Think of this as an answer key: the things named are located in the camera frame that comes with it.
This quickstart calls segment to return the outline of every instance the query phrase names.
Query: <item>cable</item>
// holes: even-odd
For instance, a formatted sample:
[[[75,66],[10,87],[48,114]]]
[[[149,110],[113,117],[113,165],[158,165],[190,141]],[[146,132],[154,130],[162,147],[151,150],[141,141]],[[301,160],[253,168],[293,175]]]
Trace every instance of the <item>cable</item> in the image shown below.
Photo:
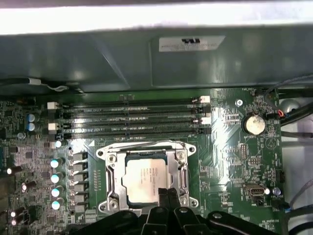
[[[308,79],[308,78],[312,78],[313,77],[313,74],[309,74],[309,75],[305,75],[305,76],[300,76],[300,77],[294,77],[294,78],[290,78],[290,79],[287,79],[285,81],[282,81],[282,82],[279,82],[277,83],[276,85],[268,88],[266,90],[266,92],[264,93],[264,101],[270,106],[272,107],[274,110],[276,111],[279,111],[280,109],[271,102],[271,100],[269,99],[268,95],[271,91],[275,90],[276,88],[279,88],[281,86],[284,86],[288,83],[292,83],[292,82],[296,82],[296,81],[300,81],[300,80],[304,80],[304,79]]]
[[[11,78],[6,78],[6,79],[0,79],[0,86],[19,85],[19,84],[28,84],[28,85],[36,85],[36,86],[43,85],[43,86],[47,86],[50,90],[53,90],[56,92],[63,92],[69,89],[68,86],[64,86],[64,85],[52,87],[51,85],[48,84],[47,81],[42,83],[42,81],[38,78],[30,78],[30,77],[13,78],[11,77]]]
[[[313,222],[306,222],[295,226],[289,231],[289,235],[296,235],[299,232],[305,231],[307,229],[313,229]]]
[[[299,108],[296,110],[293,110],[289,113],[286,114],[286,117],[281,119],[280,121],[280,125],[281,126],[285,126],[288,125],[290,123],[296,122],[300,119],[303,119],[307,116],[309,116],[310,114],[313,113],[313,102]]]
[[[304,186],[302,186],[302,188],[299,190],[299,192],[291,199],[289,205],[291,206],[291,208],[293,208],[294,203],[296,202],[296,200],[310,187],[313,186],[313,179],[309,180],[306,182],[306,184]]]
[[[0,80],[0,86],[29,84],[29,78],[6,78]]]
[[[288,131],[282,131],[282,136],[285,137],[291,137],[291,138],[302,138],[302,139],[312,139],[313,133],[310,132],[288,132]]]
[[[292,210],[289,213],[286,213],[283,218],[280,219],[281,222],[281,228],[282,228],[282,235],[288,235],[288,222],[290,218],[302,216],[306,214],[312,214],[313,213],[313,204],[297,208],[295,210]]]

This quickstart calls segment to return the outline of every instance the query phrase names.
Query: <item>integrated circuit chip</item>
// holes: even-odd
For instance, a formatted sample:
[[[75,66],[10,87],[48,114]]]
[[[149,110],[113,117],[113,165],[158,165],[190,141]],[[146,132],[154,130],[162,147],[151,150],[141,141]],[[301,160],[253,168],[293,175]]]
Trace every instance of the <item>integrated circuit chip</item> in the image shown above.
[[[53,223],[53,222],[55,222],[55,215],[49,215],[49,216],[47,216],[47,222],[48,223]]]
[[[127,162],[123,185],[132,203],[158,201],[158,188],[167,188],[167,169],[164,159],[139,159]]]
[[[32,152],[26,152],[25,153],[25,157],[28,158],[28,159],[29,158],[33,158],[33,153]]]
[[[41,172],[41,177],[43,177],[44,179],[48,179],[50,178],[50,173],[48,171],[43,171]]]

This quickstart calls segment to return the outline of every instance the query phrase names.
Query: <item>capacitor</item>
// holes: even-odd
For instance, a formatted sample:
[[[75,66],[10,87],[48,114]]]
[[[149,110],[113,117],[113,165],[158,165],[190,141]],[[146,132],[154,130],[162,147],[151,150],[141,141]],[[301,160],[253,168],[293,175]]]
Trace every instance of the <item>capacitor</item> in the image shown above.
[[[64,177],[64,174],[62,172],[57,172],[51,176],[51,181],[56,184],[57,182],[62,180],[63,177]]]
[[[28,183],[22,183],[22,192],[26,192],[28,189],[37,185],[36,181],[30,181]]]
[[[25,207],[19,207],[15,209],[14,211],[11,211],[11,217],[15,217],[17,215],[20,215],[25,210]]]
[[[59,185],[51,191],[53,197],[58,197],[64,191],[64,187]]]
[[[266,123],[259,114],[252,114],[244,118],[242,123],[243,130],[250,134],[257,136],[265,131]]]
[[[64,204],[64,199],[62,197],[57,198],[54,202],[51,203],[51,207],[54,210],[58,210],[60,206]]]
[[[27,124],[27,130],[28,131],[38,131],[40,129],[40,125],[36,124],[36,123],[29,123]]]
[[[24,132],[19,132],[18,133],[18,139],[19,140],[24,140],[26,138],[26,134]]]
[[[39,116],[37,114],[27,114],[26,120],[29,122],[37,122],[39,121]]]
[[[18,165],[18,166],[13,166],[13,167],[8,168],[6,170],[6,173],[8,175],[15,175],[16,173],[21,172],[22,170],[23,170],[22,167]]]
[[[56,159],[53,159],[51,162],[50,162],[50,166],[52,168],[57,168],[58,166],[62,165],[64,163],[64,159],[63,158],[56,158]]]
[[[12,219],[11,224],[12,226],[16,226],[17,224],[21,223],[24,220],[24,214],[20,214],[14,219]]]
[[[61,148],[61,147],[65,146],[65,142],[63,142],[63,141],[56,141],[54,143],[54,145],[55,145],[56,148]]]
[[[282,191],[278,187],[274,187],[272,192],[275,196],[279,196],[280,194],[282,194]]]

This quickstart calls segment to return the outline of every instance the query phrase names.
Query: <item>mounting screw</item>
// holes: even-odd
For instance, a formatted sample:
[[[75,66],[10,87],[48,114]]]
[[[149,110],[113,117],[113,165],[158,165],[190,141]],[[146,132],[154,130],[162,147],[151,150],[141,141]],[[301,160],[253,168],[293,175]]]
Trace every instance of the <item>mounting screw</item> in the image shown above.
[[[185,157],[185,153],[183,151],[179,151],[176,153],[176,157],[177,159],[182,160]]]
[[[181,198],[181,199],[179,200],[179,202],[180,202],[181,205],[186,205],[186,204],[187,204],[186,198]]]
[[[179,210],[181,213],[187,213],[188,212],[188,209],[186,207],[182,207],[180,208]]]
[[[109,163],[115,163],[116,162],[116,156],[111,154],[108,156]]]
[[[192,201],[192,202],[191,202],[191,205],[192,205],[193,207],[196,207],[196,206],[197,206],[197,203],[196,203],[195,201]]]
[[[244,102],[241,99],[237,99],[235,104],[236,104],[236,106],[240,107],[244,104]]]
[[[111,200],[110,201],[110,207],[112,209],[116,209],[118,207],[118,202],[116,200]]]
[[[222,215],[218,214],[218,213],[214,213],[213,217],[216,218],[216,219],[220,219],[222,217]]]

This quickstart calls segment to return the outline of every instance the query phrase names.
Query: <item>label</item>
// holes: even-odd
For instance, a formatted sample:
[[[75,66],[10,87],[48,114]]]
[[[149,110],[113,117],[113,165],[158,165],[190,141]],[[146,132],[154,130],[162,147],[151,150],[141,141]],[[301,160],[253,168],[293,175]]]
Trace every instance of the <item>label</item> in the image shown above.
[[[166,37],[158,41],[159,52],[216,50],[225,36]]]
[[[158,201],[158,188],[167,188],[166,164],[163,159],[140,159],[127,162],[123,186],[133,203]]]

